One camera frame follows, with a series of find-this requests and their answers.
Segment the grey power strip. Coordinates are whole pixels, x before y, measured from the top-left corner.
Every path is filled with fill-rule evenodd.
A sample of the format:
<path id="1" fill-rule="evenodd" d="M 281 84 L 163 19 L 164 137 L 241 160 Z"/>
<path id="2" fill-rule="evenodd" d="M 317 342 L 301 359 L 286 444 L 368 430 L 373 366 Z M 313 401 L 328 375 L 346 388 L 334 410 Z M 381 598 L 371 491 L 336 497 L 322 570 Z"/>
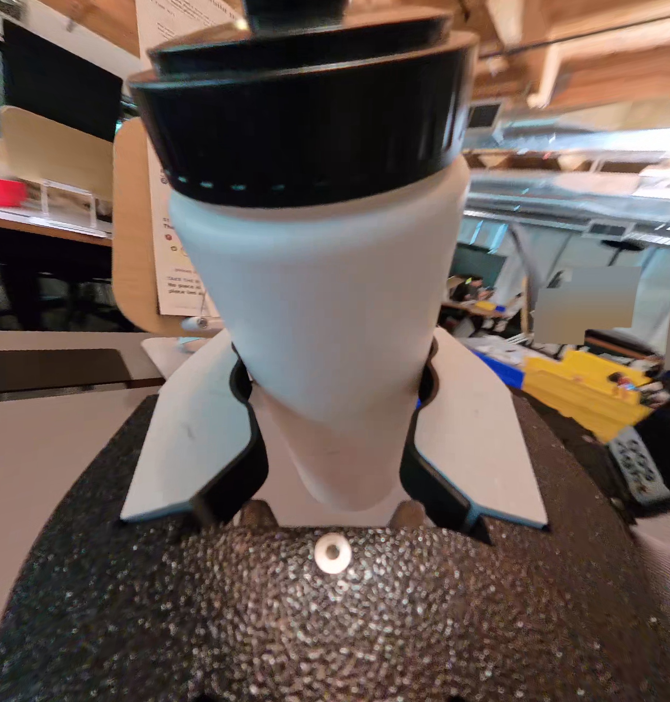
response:
<path id="1" fill-rule="evenodd" d="M 670 501 L 670 490 L 634 427 L 625 427 L 607 447 L 630 496 L 640 506 Z"/>

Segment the wooden top desk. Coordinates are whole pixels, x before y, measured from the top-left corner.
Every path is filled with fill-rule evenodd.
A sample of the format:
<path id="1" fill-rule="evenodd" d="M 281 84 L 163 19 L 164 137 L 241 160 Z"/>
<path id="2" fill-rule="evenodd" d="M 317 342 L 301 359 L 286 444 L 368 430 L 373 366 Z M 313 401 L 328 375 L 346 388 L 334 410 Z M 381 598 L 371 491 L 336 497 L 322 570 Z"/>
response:
<path id="1" fill-rule="evenodd" d="M 113 239 L 112 225 L 101 224 L 101 229 L 98 229 L 87 224 L 45 218 L 41 214 L 29 213 L 24 210 L 0 209 L 0 230 L 36 234 L 110 248 Z"/>

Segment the yellow plastic bin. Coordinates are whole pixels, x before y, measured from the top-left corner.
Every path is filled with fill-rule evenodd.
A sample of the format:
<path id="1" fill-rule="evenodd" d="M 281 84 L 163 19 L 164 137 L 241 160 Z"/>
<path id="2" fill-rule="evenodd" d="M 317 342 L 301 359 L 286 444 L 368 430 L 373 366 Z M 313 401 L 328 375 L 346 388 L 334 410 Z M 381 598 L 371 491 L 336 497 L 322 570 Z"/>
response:
<path id="1" fill-rule="evenodd" d="M 640 370 L 586 352 L 568 351 L 560 361 L 531 356 L 522 390 L 571 418 L 606 444 L 654 410 L 639 389 L 650 382 Z"/>

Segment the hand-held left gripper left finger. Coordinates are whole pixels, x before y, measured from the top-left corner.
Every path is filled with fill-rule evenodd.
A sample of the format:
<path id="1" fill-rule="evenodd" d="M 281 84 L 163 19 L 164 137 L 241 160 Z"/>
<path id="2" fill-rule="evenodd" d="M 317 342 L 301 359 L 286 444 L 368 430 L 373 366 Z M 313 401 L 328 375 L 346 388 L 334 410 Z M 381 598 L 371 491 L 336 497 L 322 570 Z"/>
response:
<path id="1" fill-rule="evenodd" d="M 226 330 L 175 370 L 158 394 L 122 522 L 190 513 L 226 524 L 239 513 L 268 477 L 252 389 Z"/>

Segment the black computer monitor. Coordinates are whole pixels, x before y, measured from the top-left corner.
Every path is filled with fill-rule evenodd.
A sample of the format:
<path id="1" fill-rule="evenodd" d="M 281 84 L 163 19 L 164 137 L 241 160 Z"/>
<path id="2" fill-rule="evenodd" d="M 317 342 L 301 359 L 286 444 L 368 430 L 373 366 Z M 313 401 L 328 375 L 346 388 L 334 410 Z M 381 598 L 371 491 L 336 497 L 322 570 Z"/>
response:
<path id="1" fill-rule="evenodd" d="M 113 141 L 121 116 L 119 76 L 9 20 L 2 55 L 7 106 Z"/>

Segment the grey desk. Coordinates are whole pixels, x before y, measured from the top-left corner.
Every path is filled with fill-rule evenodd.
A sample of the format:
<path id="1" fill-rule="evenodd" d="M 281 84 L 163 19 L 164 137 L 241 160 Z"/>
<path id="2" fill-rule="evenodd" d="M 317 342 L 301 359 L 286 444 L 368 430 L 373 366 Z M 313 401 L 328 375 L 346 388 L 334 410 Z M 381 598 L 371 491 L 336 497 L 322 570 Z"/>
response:
<path id="1" fill-rule="evenodd" d="M 50 514 L 158 388 L 0 401 L 0 617 Z"/>

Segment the blue plastic bin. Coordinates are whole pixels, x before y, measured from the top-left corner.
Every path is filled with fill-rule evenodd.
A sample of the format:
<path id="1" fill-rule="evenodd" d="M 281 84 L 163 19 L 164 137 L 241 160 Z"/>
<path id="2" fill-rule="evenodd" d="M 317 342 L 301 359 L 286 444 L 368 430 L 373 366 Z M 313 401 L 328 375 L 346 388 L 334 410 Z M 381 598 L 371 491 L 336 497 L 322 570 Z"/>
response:
<path id="1" fill-rule="evenodd" d="M 472 353 L 480 358 L 509 388 L 521 390 L 524 383 L 524 371 L 512 364 L 507 364 L 502 361 L 473 350 Z"/>

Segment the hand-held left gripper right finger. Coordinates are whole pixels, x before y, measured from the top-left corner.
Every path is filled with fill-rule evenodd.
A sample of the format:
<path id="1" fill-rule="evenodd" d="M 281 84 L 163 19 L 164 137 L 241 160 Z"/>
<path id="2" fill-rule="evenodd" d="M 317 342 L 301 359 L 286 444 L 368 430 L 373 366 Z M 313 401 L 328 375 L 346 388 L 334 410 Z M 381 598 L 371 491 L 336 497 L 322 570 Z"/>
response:
<path id="1" fill-rule="evenodd" d="M 435 527 L 471 534 L 486 517 L 549 525 L 513 395 L 443 329 L 421 375 L 400 480 Z"/>

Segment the grey curved pole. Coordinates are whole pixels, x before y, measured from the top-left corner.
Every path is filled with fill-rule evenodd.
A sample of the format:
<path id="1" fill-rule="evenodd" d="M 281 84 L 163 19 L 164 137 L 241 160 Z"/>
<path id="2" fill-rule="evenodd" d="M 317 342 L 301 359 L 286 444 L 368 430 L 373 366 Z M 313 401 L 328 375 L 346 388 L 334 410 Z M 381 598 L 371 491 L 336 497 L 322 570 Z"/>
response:
<path id="1" fill-rule="evenodd" d="M 537 298 L 537 266 L 532 257 L 527 240 L 527 232 L 519 223 L 510 223 L 509 230 L 515 245 L 517 256 L 524 273 L 523 304 L 520 312 L 520 329 L 526 341 L 533 338 L 532 312 Z"/>

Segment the printed instruction sheet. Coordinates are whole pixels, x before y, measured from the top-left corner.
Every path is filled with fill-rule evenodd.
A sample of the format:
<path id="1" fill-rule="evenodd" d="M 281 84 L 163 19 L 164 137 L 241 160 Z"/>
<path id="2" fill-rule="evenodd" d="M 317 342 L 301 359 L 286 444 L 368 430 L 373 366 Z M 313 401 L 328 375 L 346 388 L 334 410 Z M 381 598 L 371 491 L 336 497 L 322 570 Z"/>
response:
<path id="1" fill-rule="evenodd" d="M 239 28 L 247 28 L 237 1 L 136 1 L 136 20 L 142 69 L 151 66 L 148 51 L 172 38 L 235 21 Z M 170 221 L 171 188 L 148 137 L 146 146 L 159 313 L 215 318 L 214 303 Z"/>

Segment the person's right forearm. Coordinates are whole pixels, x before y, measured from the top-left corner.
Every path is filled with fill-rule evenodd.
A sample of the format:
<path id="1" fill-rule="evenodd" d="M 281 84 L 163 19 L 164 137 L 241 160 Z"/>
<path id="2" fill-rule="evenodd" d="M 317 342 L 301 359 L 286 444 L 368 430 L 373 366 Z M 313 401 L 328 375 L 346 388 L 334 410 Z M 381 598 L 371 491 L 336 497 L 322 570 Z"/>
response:
<path id="1" fill-rule="evenodd" d="M 639 519 L 631 533 L 670 636 L 670 512 Z"/>

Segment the black bottle cap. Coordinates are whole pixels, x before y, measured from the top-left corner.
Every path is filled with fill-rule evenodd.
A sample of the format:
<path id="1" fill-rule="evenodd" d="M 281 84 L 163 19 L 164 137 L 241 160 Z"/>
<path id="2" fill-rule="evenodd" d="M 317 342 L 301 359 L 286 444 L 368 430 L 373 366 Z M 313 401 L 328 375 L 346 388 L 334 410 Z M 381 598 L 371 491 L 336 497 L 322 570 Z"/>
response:
<path id="1" fill-rule="evenodd" d="M 169 184 L 218 206 L 371 197 L 459 155 L 479 38 L 441 8 L 245 1 L 148 52 L 129 89 Z"/>

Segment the silver air duct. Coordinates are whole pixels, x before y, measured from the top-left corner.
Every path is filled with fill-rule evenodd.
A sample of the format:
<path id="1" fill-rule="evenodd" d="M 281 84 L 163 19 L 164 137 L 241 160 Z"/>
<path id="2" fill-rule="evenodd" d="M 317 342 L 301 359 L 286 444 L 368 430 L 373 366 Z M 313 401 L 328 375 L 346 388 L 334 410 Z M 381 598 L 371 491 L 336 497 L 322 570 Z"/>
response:
<path id="1" fill-rule="evenodd" d="M 473 169 L 466 210 L 574 226 L 616 222 L 670 237 L 670 169 L 648 167 L 646 174 Z"/>

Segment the white bottle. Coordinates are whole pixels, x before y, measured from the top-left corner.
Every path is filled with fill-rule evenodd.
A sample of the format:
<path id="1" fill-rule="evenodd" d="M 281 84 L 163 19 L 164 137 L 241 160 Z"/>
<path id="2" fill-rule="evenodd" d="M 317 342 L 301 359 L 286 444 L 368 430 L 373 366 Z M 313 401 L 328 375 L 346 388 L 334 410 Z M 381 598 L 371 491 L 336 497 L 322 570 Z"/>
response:
<path id="1" fill-rule="evenodd" d="M 169 200 L 172 225 L 308 492 L 345 512 L 398 481 L 470 171 L 282 209 Z"/>

